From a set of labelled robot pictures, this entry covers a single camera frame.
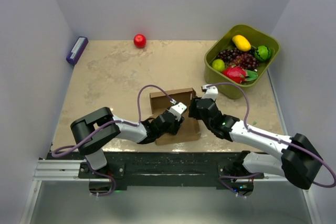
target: green basket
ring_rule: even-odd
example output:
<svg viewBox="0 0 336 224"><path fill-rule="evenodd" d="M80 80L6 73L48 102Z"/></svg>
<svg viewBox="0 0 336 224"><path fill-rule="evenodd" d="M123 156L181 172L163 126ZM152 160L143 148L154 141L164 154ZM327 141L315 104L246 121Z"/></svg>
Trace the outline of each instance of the green basket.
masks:
<svg viewBox="0 0 336 224"><path fill-rule="evenodd" d="M227 49L227 48L234 48L235 44L232 42L232 38L235 35L243 35L253 47L258 47L258 46L267 46L268 48L271 49L272 55L271 58L267 62L260 62L259 67L257 68L258 72L258 78L254 81L249 82L248 84L237 84L233 80L227 78L225 75L222 73L216 71L211 67L213 60L215 60L216 56L218 55L219 52ZM217 82L232 82L238 86L240 86L244 91L249 89L250 87L254 86L258 80L260 79L261 76L266 72L268 69L269 65L272 63L272 61L275 59L277 56L278 52L280 50L280 46L278 42L250 27L247 25L236 25L231 30L223 36L217 43L206 53L204 57L204 62L205 62L205 71L204 71L204 79L206 83L212 84L212 83L217 83ZM235 87L231 85L220 85L217 86L218 90L229 97L230 99L239 99L240 97L243 96L243 94Z"/></svg>

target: gray wall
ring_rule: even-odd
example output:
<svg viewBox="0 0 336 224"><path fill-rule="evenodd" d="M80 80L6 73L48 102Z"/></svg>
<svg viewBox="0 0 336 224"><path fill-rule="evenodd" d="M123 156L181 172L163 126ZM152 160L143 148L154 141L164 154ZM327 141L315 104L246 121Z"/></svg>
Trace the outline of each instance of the gray wall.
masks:
<svg viewBox="0 0 336 224"><path fill-rule="evenodd" d="M289 0L57 0L89 39L218 39L234 24L270 33Z"/></svg>
<svg viewBox="0 0 336 224"><path fill-rule="evenodd" d="M336 0L291 0L272 35L282 52L271 68L289 133L301 132L336 169ZM332 183L323 170L317 181ZM312 188L322 223L335 223L336 188Z"/></svg>
<svg viewBox="0 0 336 224"><path fill-rule="evenodd" d="M56 0L0 0L0 223L19 223L50 146L75 42Z"/></svg>

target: blue object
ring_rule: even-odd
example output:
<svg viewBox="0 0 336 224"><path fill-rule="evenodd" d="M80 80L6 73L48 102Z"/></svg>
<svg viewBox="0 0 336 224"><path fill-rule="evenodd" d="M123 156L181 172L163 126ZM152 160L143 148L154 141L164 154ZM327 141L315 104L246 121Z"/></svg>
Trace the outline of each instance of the blue object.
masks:
<svg viewBox="0 0 336 224"><path fill-rule="evenodd" d="M67 61L71 65L76 65L80 56L82 55L86 45L88 44L89 40L87 37L78 37L76 43L74 44L72 50L67 56Z"/></svg>

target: green lime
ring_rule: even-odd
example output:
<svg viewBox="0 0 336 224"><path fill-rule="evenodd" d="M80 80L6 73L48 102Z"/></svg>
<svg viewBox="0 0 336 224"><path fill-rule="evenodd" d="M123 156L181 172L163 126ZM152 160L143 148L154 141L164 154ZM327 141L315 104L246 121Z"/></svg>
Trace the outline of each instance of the green lime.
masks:
<svg viewBox="0 0 336 224"><path fill-rule="evenodd" d="M225 63L221 59L217 59L212 62L212 67L218 72L223 72L225 69Z"/></svg>
<svg viewBox="0 0 336 224"><path fill-rule="evenodd" d="M266 61L271 58L271 50L266 46L259 46L254 53L254 57L261 62Z"/></svg>

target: open cardboard box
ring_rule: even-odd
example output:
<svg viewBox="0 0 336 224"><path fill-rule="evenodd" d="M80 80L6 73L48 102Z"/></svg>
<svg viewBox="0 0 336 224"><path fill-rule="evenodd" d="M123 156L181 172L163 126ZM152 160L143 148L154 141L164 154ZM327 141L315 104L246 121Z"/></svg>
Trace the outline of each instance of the open cardboard box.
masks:
<svg viewBox="0 0 336 224"><path fill-rule="evenodd" d="M174 89L166 92L177 102L182 102L188 108L190 106L192 98L196 96L196 92L193 88ZM162 92L150 93L150 102L153 117L157 117L158 115L162 114L167 108L172 106L169 98L166 97L165 94ZM188 113L189 112L186 111L183 114L184 122L182 123L181 128L176 135L164 134L159 139L157 139L155 143L157 145L164 145L199 140L201 137L201 133L198 120L189 118Z"/></svg>

